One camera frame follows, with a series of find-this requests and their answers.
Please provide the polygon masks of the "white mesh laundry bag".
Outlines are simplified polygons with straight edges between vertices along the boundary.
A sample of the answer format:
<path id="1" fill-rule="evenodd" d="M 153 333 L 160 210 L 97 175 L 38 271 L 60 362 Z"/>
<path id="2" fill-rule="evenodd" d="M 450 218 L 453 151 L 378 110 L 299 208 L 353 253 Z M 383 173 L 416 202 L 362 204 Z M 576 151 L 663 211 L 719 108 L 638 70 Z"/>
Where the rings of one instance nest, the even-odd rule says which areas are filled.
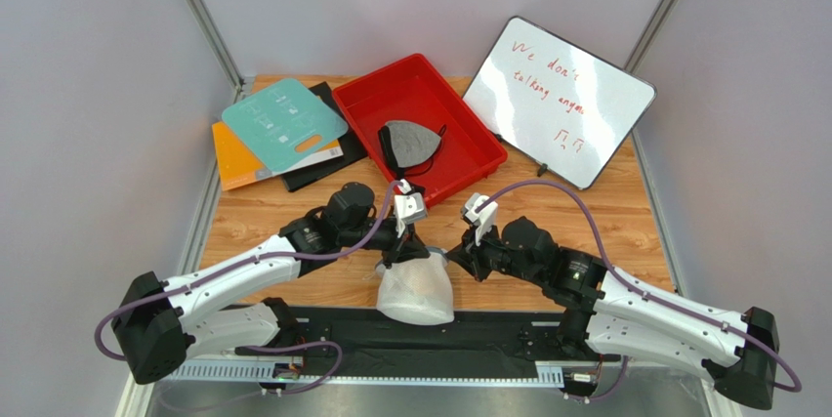
<path id="1" fill-rule="evenodd" d="M 381 278 L 376 310 L 398 322 L 433 326 L 454 320 L 454 293 L 446 251 L 428 247 L 427 258 L 375 267 Z"/>

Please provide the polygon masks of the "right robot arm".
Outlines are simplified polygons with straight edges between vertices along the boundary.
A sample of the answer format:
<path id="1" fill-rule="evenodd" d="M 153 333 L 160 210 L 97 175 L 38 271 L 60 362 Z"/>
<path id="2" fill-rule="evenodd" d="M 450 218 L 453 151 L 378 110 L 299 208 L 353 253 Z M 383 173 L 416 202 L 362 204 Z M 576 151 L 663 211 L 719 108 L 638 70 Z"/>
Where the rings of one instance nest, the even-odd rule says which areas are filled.
<path id="1" fill-rule="evenodd" d="M 564 308 L 558 340 L 565 353 L 626 355 L 661 363 L 712 384 L 746 407 L 773 407 L 778 351 L 774 315 L 698 304 L 635 279 L 602 259 L 559 246 L 521 217 L 483 236 L 469 228 L 448 252 L 474 279 L 493 272 L 525 280 Z"/>

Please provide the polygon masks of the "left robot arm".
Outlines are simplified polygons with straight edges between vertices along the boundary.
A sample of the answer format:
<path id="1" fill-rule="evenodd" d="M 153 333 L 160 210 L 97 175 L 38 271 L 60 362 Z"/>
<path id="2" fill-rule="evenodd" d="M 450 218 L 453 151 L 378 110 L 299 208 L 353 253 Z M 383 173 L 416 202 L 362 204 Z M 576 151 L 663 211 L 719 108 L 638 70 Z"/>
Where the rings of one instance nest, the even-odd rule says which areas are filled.
<path id="1" fill-rule="evenodd" d="M 202 354 L 286 344 L 284 331 L 294 320 L 280 301 L 243 309 L 232 303 L 359 249 L 379 252 L 395 280 L 442 270 L 441 254 L 415 232 L 426 214 L 421 194 L 406 181 L 390 184 L 380 207 L 370 187 L 348 183 L 278 234 L 211 268 L 168 279 L 152 271 L 135 277 L 119 308 L 97 327 L 110 327 L 120 350 L 100 350 L 125 362 L 145 385 Z"/>

